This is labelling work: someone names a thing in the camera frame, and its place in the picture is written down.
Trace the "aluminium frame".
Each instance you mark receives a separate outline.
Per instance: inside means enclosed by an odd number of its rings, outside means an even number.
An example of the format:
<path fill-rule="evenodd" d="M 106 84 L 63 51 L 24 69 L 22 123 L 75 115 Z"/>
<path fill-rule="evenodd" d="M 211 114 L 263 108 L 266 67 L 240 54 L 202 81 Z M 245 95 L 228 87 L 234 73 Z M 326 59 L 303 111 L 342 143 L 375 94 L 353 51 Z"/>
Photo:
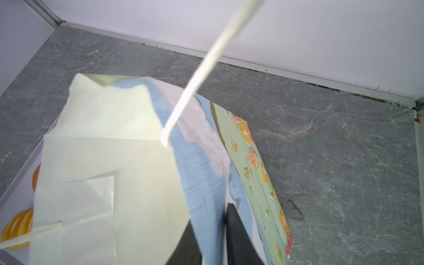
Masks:
<path fill-rule="evenodd" d="M 55 29 L 62 24 L 62 20 L 42 0 L 24 0 L 24 2 L 52 28 Z"/>

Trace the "ridged spiral bread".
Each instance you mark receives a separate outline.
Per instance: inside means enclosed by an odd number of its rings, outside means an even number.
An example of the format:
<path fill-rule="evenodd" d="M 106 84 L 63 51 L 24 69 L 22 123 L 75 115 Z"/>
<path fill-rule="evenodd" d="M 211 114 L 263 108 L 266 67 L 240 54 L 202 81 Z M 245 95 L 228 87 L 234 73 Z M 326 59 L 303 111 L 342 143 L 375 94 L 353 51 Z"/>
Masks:
<path fill-rule="evenodd" d="M 32 230 L 33 208 L 17 213 L 5 225 L 1 233 L 1 242 L 28 234 Z"/>

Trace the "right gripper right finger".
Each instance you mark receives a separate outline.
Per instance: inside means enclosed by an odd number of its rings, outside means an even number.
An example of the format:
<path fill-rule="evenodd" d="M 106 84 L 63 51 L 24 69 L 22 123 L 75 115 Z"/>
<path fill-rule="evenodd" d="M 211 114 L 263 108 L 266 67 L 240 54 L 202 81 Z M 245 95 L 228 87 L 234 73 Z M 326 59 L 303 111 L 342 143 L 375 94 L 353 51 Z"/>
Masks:
<path fill-rule="evenodd" d="M 232 203 L 226 210 L 226 249 L 229 265 L 262 265 L 242 220 Z"/>

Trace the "floral paper bag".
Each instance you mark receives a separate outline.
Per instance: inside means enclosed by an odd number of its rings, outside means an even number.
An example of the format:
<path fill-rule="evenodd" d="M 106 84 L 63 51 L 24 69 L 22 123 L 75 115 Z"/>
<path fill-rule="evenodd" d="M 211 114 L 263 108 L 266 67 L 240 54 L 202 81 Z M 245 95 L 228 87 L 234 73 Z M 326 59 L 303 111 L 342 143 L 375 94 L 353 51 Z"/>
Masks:
<path fill-rule="evenodd" d="M 77 74 L 44 136 L 28 265 L 165 265 L 190 221 L 202 265 L 228 265 L 232 203 L 263 265 L 293 236 L 247 122 L 200 96 L 223 51 L 262 6 L 247 1 L 188 85 Z"/>

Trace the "round brown bun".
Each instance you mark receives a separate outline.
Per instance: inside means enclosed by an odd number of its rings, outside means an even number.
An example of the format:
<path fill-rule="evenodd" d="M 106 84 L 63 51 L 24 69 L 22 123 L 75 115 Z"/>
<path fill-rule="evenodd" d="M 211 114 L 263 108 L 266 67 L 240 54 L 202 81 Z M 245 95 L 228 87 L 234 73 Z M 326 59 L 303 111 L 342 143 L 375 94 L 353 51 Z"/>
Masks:
<path fill-rule="evenodd" d="M 36 185 L 37 185 L 37 182 L 38 182 L 38 176 L 39 176 L 39 172 L 40 172 L 40 167 L 41 167 L 41 165 L 39 165 L 35 169 L 35 171 L 34 171 L 34 173 L 32 175 L 32 189 L 33 189 L 33 191 L 36 191 Z"/>

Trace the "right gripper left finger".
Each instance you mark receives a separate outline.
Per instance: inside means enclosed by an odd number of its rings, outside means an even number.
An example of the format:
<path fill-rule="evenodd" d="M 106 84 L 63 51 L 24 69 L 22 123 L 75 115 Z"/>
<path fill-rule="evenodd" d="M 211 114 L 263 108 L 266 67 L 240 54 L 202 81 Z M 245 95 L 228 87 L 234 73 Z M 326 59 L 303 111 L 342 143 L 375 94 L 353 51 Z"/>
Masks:
<path fill-rule="evenodd" d="M 194 230 L 189 221 L 179 243 L 166 265 L 201 265 L 202 254 L 200 252 Z"/>

